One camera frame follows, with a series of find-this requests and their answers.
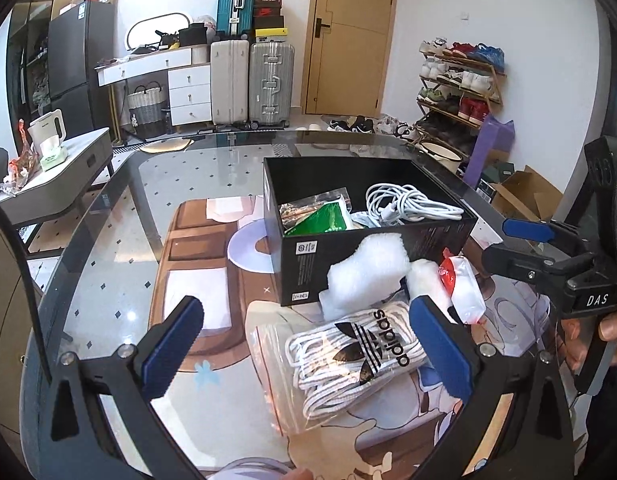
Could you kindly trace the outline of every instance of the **adidas logo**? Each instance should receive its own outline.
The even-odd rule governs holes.
[[[377,375],[381,367],[384,352],[391,352],[400,366],[409,366],[409,356],[405,354],[402,343],[383,310],[377,310],[373,317],[378,322],[380,331],[376,334],[366,330],[357,323],[335,323],[335,327],[354,340],[342,348],[333,359],[343,363],[352,363],[364,359],[360,370],[360,386],[368,383]]]

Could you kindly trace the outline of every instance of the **glass table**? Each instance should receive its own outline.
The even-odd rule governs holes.
[[[66,351],[82,359],[108,356],[137,343],[192,294],[212,305],[213,326],[152,404],[199,470],[218,479],[236,468],[272,479],[295,466],[324,480],[409,478],[458,409],[432,368],[402,375],[327,427],[289,438],[274,426],[253,365],[247,334],[259,323],[321,320],[317,303],[277,302],[261,245],[264,158],[325,155],[415,160],[480,216],[473,239],[482,248],[493,236],[528,248],[502,234],[503,218],[459,178],[393,137],[249,132],[205,136],[179,152],[137,151],[90,206],[47,285],[40,319],[49,359]],[[497,276],[485,280],[484,290],[487,316],[474,338],[519,354],[534,341],[533,325],[548,302],[524,283]],[[47,384],[31,344],[20,406],[22,446],[37,476],[38,413]],[[102,402],[128,463],[149,472],[112,399]]]

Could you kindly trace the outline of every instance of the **white shoelace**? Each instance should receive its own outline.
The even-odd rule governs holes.
[[[382,206],[383,200],[389,199]],[[376,222],[419,222],[431,220],[461,220],[464,209],[453,205],[429,200],[415,186],[406,184],[375,184],[366,192],[366,208]]]
[[[369,388],[425,361],[424,349],[410,328],[406,304],[389,303],[381,311],[385,317],[379,320],[378,310],[362,310],[288,338],[286,356],[294,368],[293,386],[306,395],[302,412],[307,420],[339,412]],[[393,343],[381,335],[385,332],[378,324],[381,320],[386,320],[396,334],[403,348],[400,356],[409,358],[407,367],[400,366],[390,348]],[[336,360],[335,355],[341,351],[344,352]],[[361,374],[368,375],[369,371],[372,378],[362,383]]]

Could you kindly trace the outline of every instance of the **metal bolt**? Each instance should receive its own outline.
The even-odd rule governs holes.
[[[547,365],[551,361],[553,361],[553,356],[549,354],[546,350],[542,350],[540,352],[540,361]]]
[[[482,354],[484,357],[493,357],[496,353],[497,350],[495,349],[495,347],[490,344],[490,343],[482,343],[479,346],[479,352],[480,354]]]
[[[66,352],[61,355],[60,363],[62,363],[64,366],[68,366],[69,364],[73,363],[76,358],[77,355],[75,354],[75,352]]]
[[[122,358],[127,358],[130,357],[131,355],[133,355],[135,352],[135,345],[120,345],[120,347],[117,349],[117,355],[119,355],[119,357]]]

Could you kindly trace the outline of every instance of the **kettle handle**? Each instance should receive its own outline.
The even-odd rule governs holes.
[[[53,119],[53,123],[55,124],[55,130],[60,135],[60,142],[63,142],[66,139],[66,127],[64,126],[64,117],[62,115],[62,110],[59,108],[55,110],[59,117],[55,117]]]

